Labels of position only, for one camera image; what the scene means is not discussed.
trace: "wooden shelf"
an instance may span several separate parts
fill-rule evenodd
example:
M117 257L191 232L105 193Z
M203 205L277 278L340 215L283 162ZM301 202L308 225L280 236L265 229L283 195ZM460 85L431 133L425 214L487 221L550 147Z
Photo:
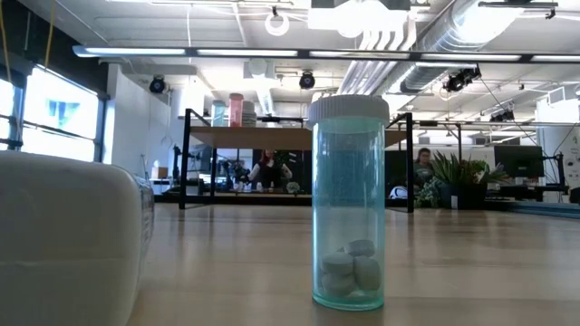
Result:
M190 132L216 149L312 149L312 131L308 129L191 127ZM405 131L385 131L385 147L404 139Z

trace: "person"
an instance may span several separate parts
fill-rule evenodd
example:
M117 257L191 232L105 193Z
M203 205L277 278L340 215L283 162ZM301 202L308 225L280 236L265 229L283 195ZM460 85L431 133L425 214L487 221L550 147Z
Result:
M423 185L433 177L433 166L430 162L431 151L426 148L419 149L419 154L415 160L415 163L413 164L413 172L415 173L415 185L423 187Z
M286 164L280 165L275 160L275 152L272 149L265 149L262 151L260 160L254 165L248 178L254 181L257 178L258 182L262 183L262 187L270 188L274 184L274 188L282 187L282 174L286 178L292 178L292 171Z

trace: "clear plastic bottle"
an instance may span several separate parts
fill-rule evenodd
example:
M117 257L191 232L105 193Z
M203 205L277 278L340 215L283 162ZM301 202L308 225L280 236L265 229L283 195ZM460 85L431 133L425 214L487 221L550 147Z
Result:
M229 127L242 127L242 102L244 95L229 94Z
M227 127L224 122L226 103L215 100L211 103L211 127Z
M330 308L383 305L385 101L320 99L313 130L313 297Z

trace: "security camera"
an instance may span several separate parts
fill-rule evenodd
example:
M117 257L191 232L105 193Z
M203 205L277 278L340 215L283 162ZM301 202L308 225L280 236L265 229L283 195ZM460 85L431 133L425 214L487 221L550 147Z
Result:
M310 90L314 87L315 79L312 72L302 72L302 77L300 77L300 88L303 90Z
M153 77L153 81L149 85L149 91L154 94L162 94L167 88L167 83L164 81L165 77L158 75Z

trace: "potted plant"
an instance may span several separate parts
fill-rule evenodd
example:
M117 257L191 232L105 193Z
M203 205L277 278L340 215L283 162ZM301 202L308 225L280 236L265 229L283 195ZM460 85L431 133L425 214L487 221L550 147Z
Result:
M485 161L459 161L454 154L446 158L439 152L435 153L432 166L433 177L439 184L440 202L446 208L480 209L488 183L503 182L508 178L501 165L490 169Z

